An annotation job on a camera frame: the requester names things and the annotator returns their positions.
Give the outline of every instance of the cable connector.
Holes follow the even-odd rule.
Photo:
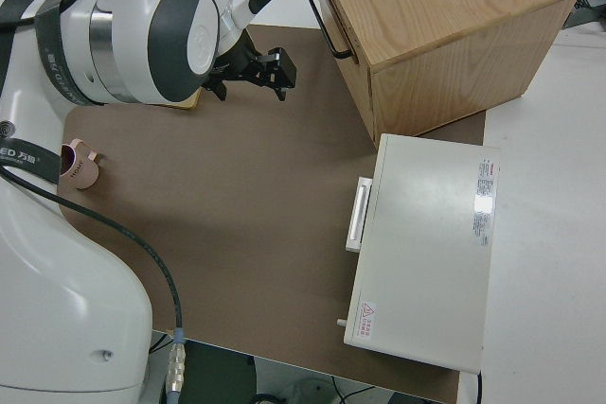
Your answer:
[[[167,404],[177,404],[186,373],[186,347],[183,328],[174,330],[174,343],[169,353],[167,371]]]

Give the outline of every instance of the white handle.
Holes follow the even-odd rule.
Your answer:
[[[349,222],[348,241],[345,249],[353,253],[360,253],[362,247],[362,235],[364,233],[364,223],[366,219],[366,210],[368,208],[368,198],[370,197],[370,188],[372,179],[360,177],[358,179],[358,188],[356,198],[351,211],[351,221]]]

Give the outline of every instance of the small pink object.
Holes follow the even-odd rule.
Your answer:
[[[61,147],[61,180],[77,189],[91,186],[98,178],[97,152],[81,139]]]

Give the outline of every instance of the warning label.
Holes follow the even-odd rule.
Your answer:
[[[372,326],[374,325],[377,306],[374,303],[362,302],[358,316],[356,337],[363,340],[372,338]]]

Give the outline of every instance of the box handle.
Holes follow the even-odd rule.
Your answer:
[[[315,19],[318,22],[318,25],[320,25],[320,30],[322,30],[322,35],[324,35],[324,39],[326,40],[326,43],[329,45],[329,49],[330,52],[332,53],[332,56],[335,59],[347,59],[351,56],[353,56],[353,53],[351,52],[350,49],[348,49],[347,51],[337,51],[334,47],[334,44],[332,43],[332,40],[330,39],[330,35],[329,32],[326,29],[326,26],[324,25],[324,22],[322,21],[322,18],[320,17],[320,12],[318,11],[317,6],[315,5],[315,3],[313,2],[313,0],[310,0],[310,5],[312,6],[312,11],[313,11],[313,15],[315,16]]]

